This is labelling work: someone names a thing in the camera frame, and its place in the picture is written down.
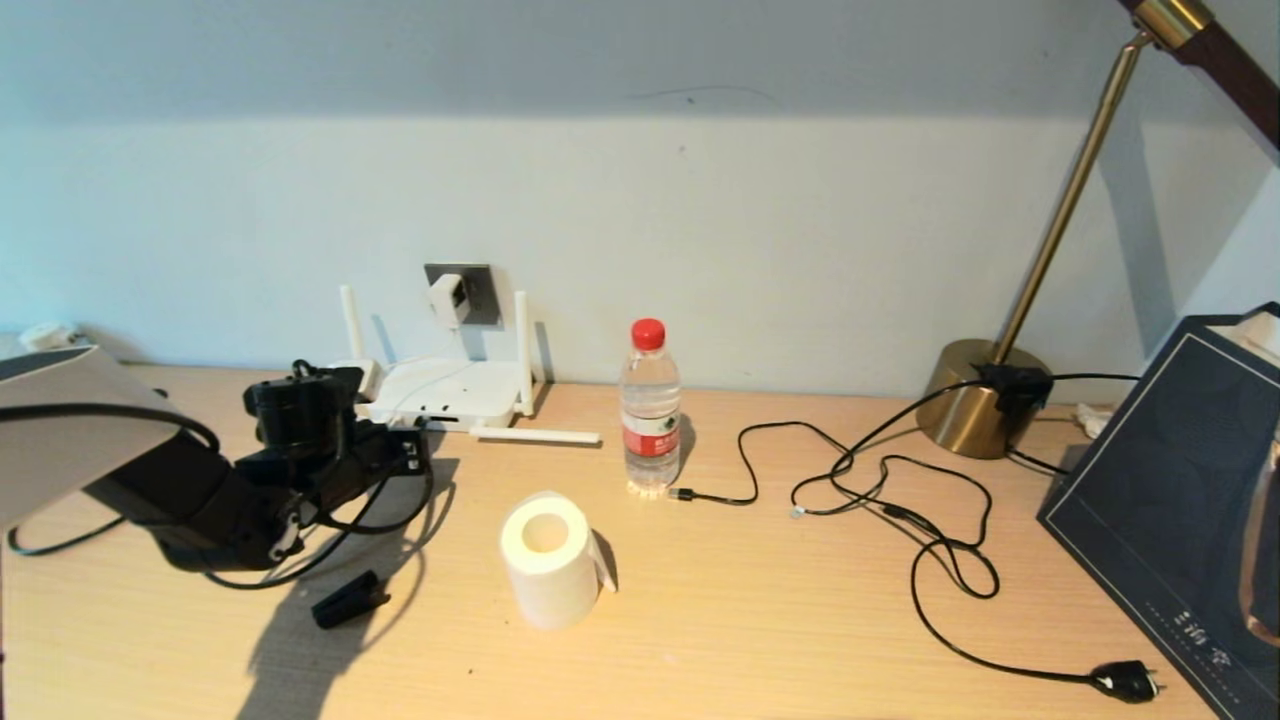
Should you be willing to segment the white toilet paper roll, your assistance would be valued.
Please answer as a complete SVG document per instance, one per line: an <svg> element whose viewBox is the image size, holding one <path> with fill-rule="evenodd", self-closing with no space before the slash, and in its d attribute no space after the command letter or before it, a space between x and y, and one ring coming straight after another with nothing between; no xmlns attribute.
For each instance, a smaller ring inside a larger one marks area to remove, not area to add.
<svg viewBox="0 0 1280 720"><path fill-rule="evenodd" d="M526 623L559 630L584 620L616 573L585 512L554 491L530 495L502 523L498 547Z"/></svg>

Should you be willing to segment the white router with antennas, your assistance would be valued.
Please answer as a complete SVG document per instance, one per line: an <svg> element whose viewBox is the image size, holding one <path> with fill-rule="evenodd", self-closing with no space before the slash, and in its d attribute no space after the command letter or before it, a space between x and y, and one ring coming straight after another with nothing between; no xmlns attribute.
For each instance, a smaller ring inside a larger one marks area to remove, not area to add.
<svg viewBox="0 0 1280 720"><path fill-rule="evenodd" d="M340 287L348 332L349 359L370 357L356 316L355 292ZM529 297L517 290L513 361L417 357L384 366L378 398L362 407L364 416L384 424L393 416L420 416L425 430L462 432L479 439L579 445L596 447L595 432L515 428L516 416L536 414L532 369L532 324Z"/></svg>

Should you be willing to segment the brass desk lamp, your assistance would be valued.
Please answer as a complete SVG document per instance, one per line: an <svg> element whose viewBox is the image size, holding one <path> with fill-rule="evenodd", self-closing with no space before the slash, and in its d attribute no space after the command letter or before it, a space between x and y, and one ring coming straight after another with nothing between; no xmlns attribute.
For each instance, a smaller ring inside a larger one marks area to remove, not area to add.
<svg viewBox="0 0 1280 720"><path fill-rule="evenodd" d="M997 413L995 392L979 383L972 366L997 363L1042 366L1050 372L1037 356L1018 348L1016 342L1146 49L1155 47L1201 76L1240 117L1243 127L1268 160L1280 167L1280 85L1222 26L1207 0L1117 3L1125 9L1134 35L1120 46L1110 67L1047 228L1000 333L993 340L956 340L946 345L924 396L916 402L919 429L951 454L1002 459L1039 413L1016 419Z"/></svg>

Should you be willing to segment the white power adapter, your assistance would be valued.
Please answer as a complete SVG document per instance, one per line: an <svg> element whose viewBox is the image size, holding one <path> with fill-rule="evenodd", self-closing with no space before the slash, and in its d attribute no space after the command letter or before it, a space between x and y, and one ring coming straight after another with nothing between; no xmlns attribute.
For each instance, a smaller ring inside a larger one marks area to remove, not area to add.
<svg viewBox="0 0 1280 720"><path fill-rule="evenodd" d="M472 309L467 282L458 272L448 272L431 281L429 297L436 320L448 331L458 331Z"/></svg>

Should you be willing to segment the dark blue gift bag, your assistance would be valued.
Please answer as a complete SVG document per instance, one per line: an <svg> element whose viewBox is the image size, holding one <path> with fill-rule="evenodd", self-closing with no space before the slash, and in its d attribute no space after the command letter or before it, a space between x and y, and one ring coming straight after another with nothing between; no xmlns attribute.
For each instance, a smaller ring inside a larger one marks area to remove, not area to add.
<svg viewBox="0 0 1280 720"><path fill-rule="evenodd" d="M1219 720L1280 720L1280 304L1184 318L1038 519Z"/></svg>

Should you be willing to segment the black plastic clip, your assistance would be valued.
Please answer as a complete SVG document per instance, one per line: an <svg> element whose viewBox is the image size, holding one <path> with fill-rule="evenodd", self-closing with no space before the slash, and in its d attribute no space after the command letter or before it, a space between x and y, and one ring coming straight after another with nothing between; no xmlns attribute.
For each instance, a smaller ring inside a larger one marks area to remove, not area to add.
<svg viewBox="0 0 1280 720"><path fill-rule="evenodd" d="M366 570L319 600L311 607L311 616L317 628L330 630L367 616L389 601L385 582L374 570Z"/></svg>

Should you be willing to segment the water bottle red cap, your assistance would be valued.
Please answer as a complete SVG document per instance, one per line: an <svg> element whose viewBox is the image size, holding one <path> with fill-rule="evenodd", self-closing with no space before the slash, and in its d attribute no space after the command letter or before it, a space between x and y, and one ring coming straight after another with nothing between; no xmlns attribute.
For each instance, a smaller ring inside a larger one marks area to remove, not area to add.
<svg viewBox="0 0 1280 720"><path fill-rule="evenodd" d="M627 487L644 498L667 496L681 466L682 380L666 324L641 318L630 328L620 375L620 421Z"/></svg>

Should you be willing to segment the grey wall socket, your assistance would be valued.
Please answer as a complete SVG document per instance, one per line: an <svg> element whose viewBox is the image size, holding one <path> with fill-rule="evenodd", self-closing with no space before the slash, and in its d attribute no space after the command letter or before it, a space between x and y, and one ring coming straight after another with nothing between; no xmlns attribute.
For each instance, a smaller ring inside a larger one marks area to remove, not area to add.
<svg viewBox="0 0 1280 720"><path fill-rule="evenodd" d="M465 325L499 325L500 302L497 295L497 286L492 274L492 266L475 263L426 263L424 273L428 279L428 299L431 281L448 272L458 272L465 275L470 291L471 313L465 320Z"/></svg>

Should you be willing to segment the black adapter on lamp base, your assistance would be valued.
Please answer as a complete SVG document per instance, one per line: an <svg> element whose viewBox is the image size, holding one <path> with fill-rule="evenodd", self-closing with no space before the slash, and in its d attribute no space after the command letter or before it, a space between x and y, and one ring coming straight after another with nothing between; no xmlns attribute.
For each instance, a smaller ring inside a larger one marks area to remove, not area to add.
<svg viewBox="0 0 1280 720"><path fill-rule="evenodd" d="M1042 366L982 363L972 366L979 383L995 392L995 409L1007 418L1034 416L1047 402L1053 375Z"/></svg>

